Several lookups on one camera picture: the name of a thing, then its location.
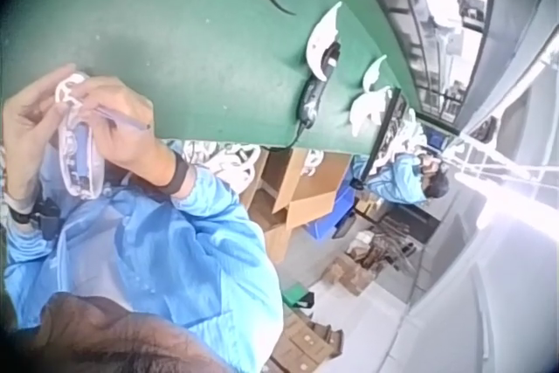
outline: black wristband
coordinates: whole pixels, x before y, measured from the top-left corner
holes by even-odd
[[[173,150],[173,153],[175,154],[175,173],[167,185],[157,187],[163,194],[168,196],[176,194],[181,189],[184,179],[186,179],[186,174],[189,171],[189,164],[186,163],[183,157],[175,152],[175,150]]]

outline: left hand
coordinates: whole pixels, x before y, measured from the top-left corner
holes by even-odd
[[[46,74],[5,101],[2,136],[6,152],[6,189],[16,200],[33,194],[46,143],[56,133],[67,110],[56,104],[56,85],[75,71],[67,65]]]

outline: right hand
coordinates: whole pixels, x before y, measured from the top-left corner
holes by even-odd
[[[155,138],[151,101],[110,77],[89,78],[76,85],[72,96],[83,102],[79,114],[91,127],[95,146],[106,160],[155,186],[170,182],[175,173],[175,155]],[[99,105],[149,124],[149,129],[110,121],[93,111]]]

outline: blue plastic component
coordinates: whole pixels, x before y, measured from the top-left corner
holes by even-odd
[[[305,230],[315,239],[329,237],[336,224],[342,220],[355,201],[355,190],[344,181],[335,195],[334,209],[326,216],[305,224]]]
[[[87,137],[89,127],[85,122],[80,122],[72,130],[76,136],[76,172],[78,176],[89,176],[89,168],[87,167]]]

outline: green workbench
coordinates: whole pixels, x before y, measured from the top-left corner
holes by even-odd
[[[161,137],[289,143],[309,75],[304,51],[339,0],[13,0],[2,16],[2,94],[73,61],[116,75],[155,104]],[[349,107],[373,59],[388,54],[378,86],[402,87],[417,104],[411,73],[375,0],[342,0],[339,68],[302,147],[368,153],[371,125],[351,136]]]

